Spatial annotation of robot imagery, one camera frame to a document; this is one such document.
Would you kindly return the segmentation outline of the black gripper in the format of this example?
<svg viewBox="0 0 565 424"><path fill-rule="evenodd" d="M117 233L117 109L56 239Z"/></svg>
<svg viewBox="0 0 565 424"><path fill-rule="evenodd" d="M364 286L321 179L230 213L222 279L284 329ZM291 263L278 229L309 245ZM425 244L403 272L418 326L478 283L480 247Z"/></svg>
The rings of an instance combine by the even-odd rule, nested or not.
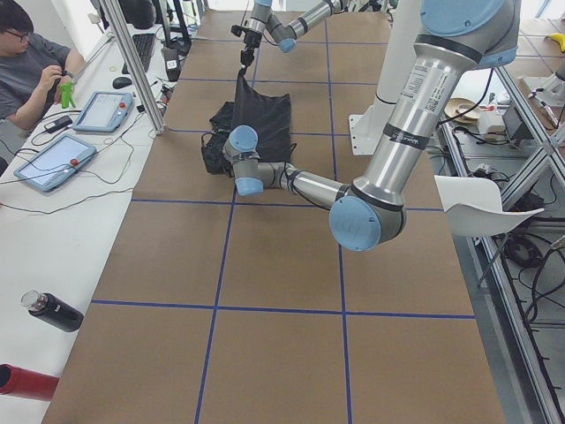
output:
<svg viewBox="0 0 565 424"><path fill-rule="evenodd" d="M252 29L245 30L244 49L240 51L240 72L246 73L247 69L253 64L255 50L260 47L263 34Z"/></svg>

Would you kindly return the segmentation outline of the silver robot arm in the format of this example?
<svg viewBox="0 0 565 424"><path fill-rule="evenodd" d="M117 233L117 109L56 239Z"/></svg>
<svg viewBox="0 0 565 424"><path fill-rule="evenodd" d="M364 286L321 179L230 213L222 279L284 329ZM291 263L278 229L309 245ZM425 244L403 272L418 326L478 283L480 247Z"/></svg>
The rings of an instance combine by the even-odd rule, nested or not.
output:
<svg viewBox="0 0 565 424"><path fill-rule="evenodd" d="M233 25L231 32L236 36L244 36L244 47L240 52L240 64L243 72L254 61L255 50L261 45L264 33L268 32L275 45L283 53L292 51L297 40L315 28L325 19L348 10L349 1L324 0L305 11L288 24L283 24L272 9L272 1L255 1L251 16L240 25Z"/></svg>
<svg viewBox="0 0 565 424"><path fill-rule="evenodd" d="M405 1L392 38L411 69L401 87L365 172L350 185L300 170L287 162L262 162L255 125L230 131L222 152L242 196L280 187L329 213L335 240L366 251L398 236L405 225L403 189L426 150L448 100L465 72L495 68L516 56L521 4L517 1Z"/></svg>

